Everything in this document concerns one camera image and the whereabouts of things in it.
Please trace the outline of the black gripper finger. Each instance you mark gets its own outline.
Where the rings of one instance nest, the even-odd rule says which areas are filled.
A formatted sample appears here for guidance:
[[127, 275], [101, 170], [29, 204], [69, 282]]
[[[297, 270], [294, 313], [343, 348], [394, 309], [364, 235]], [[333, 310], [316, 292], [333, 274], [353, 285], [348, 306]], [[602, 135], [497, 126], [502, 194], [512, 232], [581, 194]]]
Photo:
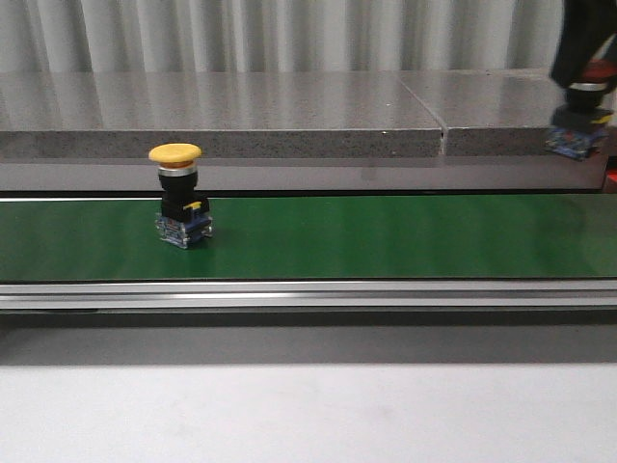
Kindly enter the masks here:
[[615, 33], [615, 1], [564, 0], [562, 29], [550, 78], [560, 88], [568, 88]]

